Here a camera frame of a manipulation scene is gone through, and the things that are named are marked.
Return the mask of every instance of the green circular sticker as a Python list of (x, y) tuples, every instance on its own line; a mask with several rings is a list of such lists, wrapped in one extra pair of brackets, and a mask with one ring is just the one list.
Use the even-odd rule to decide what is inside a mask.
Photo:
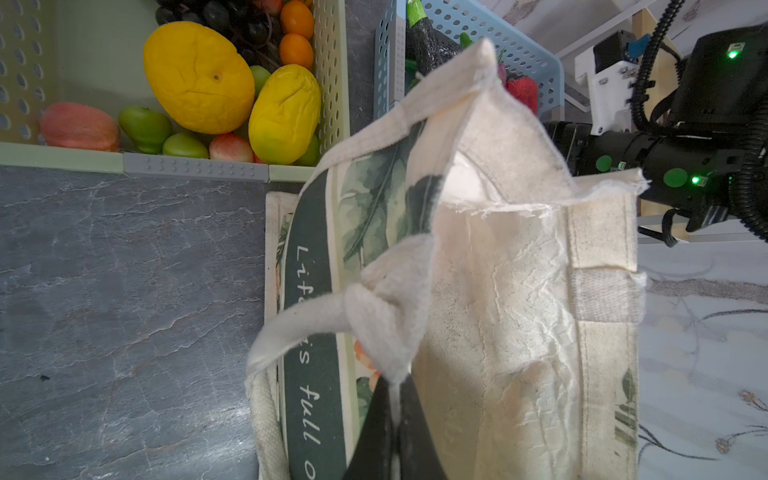
[(685, 185), (688, 180), (688, 172), (682, 168), (671, 168), (664, 174), (664, 184), (668, 187), (678, 188)]
[(611, 165), (614, 164), (614, 159), (610, 155), (603, 155), (594, 162), (595, 168), (601, 172), (607, 172), (611, 169)]

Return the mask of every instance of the bunch of grapes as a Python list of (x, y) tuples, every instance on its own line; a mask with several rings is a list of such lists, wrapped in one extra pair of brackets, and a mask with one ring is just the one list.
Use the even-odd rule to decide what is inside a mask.
[(195, 22), (218, 31), (237, 47), (249, 66), (269, 71), (280, 67), (278, 46), (283, 37), (280, 14), (283, 0), (157, 0), (158, 25)]

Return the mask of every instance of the basket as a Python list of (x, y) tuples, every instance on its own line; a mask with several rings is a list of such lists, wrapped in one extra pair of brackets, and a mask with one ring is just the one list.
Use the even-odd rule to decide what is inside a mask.
[[(496, 55), (513, 73), (538, 83), (538, 116), (559, 118), (565, 106), (560, 60), (475, 0), (422, 0), (432, 26), (458, 43), (466, 32), (473, 41), (491, 40)], [(392, 0), (376, 27), (373, 117), (382, 117), (406, 95), (406, 0)]]
[[(304, 181), (312, 168), (46, 147), (38, 119), (73, 101), (113, 118), (129, 105), (162, 111), (144, 76), (155, 2), (0, 0), (0, 165), (195, 177)], [(314, 74), (322, 95), (321, 153), (349, 136), (343, 0), (315, 0)]]

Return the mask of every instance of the gray marble countertop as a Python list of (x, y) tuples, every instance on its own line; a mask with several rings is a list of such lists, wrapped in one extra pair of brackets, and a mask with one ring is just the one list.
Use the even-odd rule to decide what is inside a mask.
[[(346, 5), (353, 133), (384, 5)], [(4, 480), (257, 477), (267, 188), (0, 167)]]

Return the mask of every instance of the green apple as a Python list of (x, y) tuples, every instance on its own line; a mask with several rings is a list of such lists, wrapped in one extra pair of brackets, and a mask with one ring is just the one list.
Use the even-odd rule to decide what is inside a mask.
[(208, 158), (203, 142), (185, 131), (173, 134), (163, 144), (163, 155), (172, 157)]
[(144, 107), (123, 109), (118, 115), (118, 123), (136, 148), (144, 154), (159, 154), (165, 139), (174, 132), (167, 115)]
[(299, 160), (294, 162), (294, 165), (298, 165), (299, 167), (314, 167), (317, 165), (317, 162), (320, 161), (320, 140), (317, 138), (317, 135), (312, 136), (312, 140), (310, 140), (310, 145), (306, 149), (306, 152), (304, 152), (304, 155), (299, 157)]
[(261, 89), (263, 88), (267, 79), (269, 79), (271, 73), (269, 70), (262, 67), (261, 65), (254, 65), (253, 67), (251, 67), (250, 73), (253, 74), (253, 81), (256, 84), (256, 98), (258, 98), (259, 93), (261, 92)]

